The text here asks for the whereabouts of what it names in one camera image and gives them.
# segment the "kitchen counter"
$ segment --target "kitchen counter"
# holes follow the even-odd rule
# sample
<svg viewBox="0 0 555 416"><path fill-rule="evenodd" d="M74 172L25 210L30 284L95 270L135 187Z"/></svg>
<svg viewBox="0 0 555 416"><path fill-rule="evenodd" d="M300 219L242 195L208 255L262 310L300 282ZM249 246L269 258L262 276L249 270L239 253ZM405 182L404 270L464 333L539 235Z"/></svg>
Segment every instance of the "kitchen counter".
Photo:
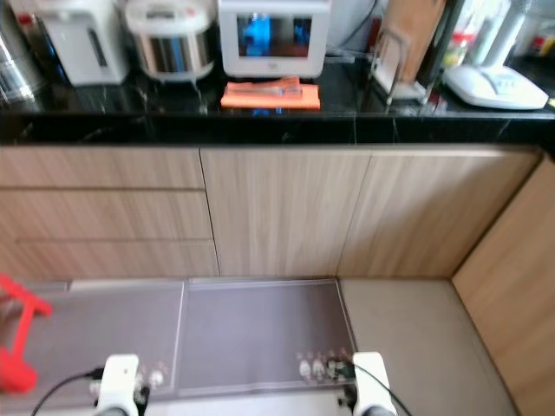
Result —
<svg viewBox="0 0 555 416"><path fill-rule="evenodd" d="M551 96L545 64L515 61ZM362 64L326 63L315 80L319 111L224 109L220 69L198 84L162 86L131 74L121 87L55 84L37 100L2 109L0 145L266 146L485 143L538 145L555 153L555 108L514 112L471 107L439 86L428 104L385 105Z"/></svg>

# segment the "microwave display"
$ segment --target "microwave display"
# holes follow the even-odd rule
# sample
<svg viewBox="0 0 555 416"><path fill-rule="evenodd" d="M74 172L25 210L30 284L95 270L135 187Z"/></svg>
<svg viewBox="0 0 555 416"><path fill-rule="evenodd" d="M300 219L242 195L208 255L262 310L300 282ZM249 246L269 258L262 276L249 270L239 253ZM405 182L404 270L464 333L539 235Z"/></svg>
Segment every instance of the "microwave display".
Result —
<svg viewBox="0 0 555 416"><path fill-rule="evenodd" d="M309 17L272 17L261 13L238 16L239 56L306 58L311 27Z"/></svg>

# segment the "white microwave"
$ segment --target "white microwave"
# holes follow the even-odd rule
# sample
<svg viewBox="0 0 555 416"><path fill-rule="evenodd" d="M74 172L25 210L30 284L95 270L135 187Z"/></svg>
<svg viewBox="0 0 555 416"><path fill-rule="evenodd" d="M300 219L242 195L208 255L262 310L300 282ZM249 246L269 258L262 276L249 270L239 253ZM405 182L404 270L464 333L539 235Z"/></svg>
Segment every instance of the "white microwave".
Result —
<svg viewBox="0 0 555 416"><path fill-rule="evenodd" d="M224 71L236 77L322 73L331 0L219 0Z"/></svg>

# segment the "stainless steel rice cooker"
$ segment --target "stainless steel rice cooker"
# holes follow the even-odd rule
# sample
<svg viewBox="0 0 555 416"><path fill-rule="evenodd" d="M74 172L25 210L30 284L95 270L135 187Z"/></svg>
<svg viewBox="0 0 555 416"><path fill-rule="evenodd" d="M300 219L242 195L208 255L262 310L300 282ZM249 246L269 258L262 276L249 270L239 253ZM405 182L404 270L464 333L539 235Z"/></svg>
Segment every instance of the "stainless steel rice cooker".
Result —
<svg viewBox="0 0 555 416"><path fill-rule="evenodd" d="M133 0L126 20L143 71L158 81L195 81L214 67L213 11L187 0Z"/></svg>

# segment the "red chair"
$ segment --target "red chair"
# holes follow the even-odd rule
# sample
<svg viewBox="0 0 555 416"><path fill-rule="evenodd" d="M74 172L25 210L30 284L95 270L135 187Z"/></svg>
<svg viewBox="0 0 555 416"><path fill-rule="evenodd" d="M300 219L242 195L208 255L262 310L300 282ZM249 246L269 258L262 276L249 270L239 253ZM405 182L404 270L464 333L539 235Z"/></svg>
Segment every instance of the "red chair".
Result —
<svg viewBox="0 0 555 416"><path fill-rule="evenodd" d="M4 291L9 299L23 304L23 313L17 328L13 348L8 351L0 347L0 390L10 393L25 393L35 387L38 374L23 361L23 351L35 312L50 316L52 305L39 299L20 284L6 275L0 275L0 291Z"/></svg>

